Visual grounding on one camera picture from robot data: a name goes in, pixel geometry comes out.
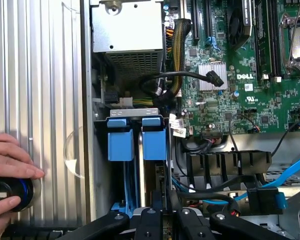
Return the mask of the person's left hand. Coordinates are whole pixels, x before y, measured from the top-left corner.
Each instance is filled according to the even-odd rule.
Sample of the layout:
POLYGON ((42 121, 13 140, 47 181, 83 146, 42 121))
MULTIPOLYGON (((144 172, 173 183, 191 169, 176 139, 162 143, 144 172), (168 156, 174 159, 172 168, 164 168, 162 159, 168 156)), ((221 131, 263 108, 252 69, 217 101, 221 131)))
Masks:
MULTIPOLYGON (((0 177, 40 179, 45 173, 36 167, 19 142, 7 133, 0 133, 0 177)), ((12 209, 21 203, 19 196, 0 200, 0 237, 14 216, 12 209)))

